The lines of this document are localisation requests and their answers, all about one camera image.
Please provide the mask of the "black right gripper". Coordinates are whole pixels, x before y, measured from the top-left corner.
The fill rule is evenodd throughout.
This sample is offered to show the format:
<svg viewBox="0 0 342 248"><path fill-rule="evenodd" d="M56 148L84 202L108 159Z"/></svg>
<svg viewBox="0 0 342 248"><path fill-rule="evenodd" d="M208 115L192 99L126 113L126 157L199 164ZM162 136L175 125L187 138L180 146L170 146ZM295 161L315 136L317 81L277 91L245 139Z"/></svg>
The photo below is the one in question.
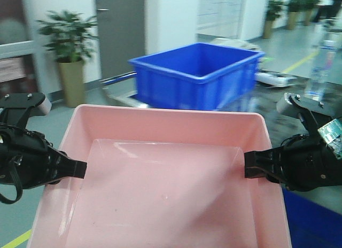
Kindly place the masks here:
<svg viewBox="0 0 342 248"><path fill-rule="evenodd" d="M245 178L285 183L286 189L291 191L341 186L341 160L337 160L319 133L294 142L284 152L283 169L281 148L245 152Z"/></svg>

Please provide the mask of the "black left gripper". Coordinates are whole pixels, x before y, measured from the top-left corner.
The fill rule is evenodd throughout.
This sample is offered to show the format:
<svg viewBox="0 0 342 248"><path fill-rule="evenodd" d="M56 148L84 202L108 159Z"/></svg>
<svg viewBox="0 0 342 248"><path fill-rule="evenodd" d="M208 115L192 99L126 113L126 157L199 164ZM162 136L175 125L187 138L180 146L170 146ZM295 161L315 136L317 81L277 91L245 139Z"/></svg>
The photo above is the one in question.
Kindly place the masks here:
<svg viewBox="0 0 342 248"><path fill-rule="evenodd" d="M87 163L71 159L66 153L51 149L45 135L16 126L1 124L1 184L14 185L10 160L24 189L57 183L67 178L84 179Z"/></svg>

